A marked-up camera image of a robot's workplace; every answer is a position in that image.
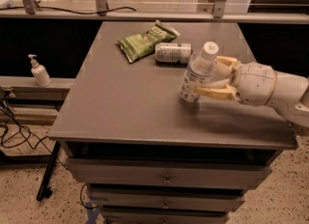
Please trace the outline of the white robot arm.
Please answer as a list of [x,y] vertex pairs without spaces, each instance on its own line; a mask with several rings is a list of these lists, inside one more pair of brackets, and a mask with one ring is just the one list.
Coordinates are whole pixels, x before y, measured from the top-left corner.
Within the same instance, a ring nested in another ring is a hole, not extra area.
[[309,81],[306,77],[274,70],[257,62],[242,63],[218,56],[216,69],[222,80],[207,85],[190,84],[197,95],[235,100],[240,104],[268,106],[285,120],[309,127]]

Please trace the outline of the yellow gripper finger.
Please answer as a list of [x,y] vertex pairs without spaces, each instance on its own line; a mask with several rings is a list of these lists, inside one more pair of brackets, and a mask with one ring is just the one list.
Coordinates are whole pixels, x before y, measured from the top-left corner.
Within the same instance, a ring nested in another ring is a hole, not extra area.
[[215,72],[224,78],[230,78],[240,66],[241,61],[236,58],[217,56]]
[[199,84],[192,88],[199,96],[219,100],[239,100],[238,91],[228,80],[220,80],[209,84]]

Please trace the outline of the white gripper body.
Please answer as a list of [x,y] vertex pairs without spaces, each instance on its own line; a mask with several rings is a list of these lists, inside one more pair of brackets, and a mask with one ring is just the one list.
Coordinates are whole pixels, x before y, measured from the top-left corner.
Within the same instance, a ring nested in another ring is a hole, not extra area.
[[253,62],[241,65],[233,74],[230,85],[236,89],[238,102],[259,106],[270,99],[275,81],[276,73],[272,67]]

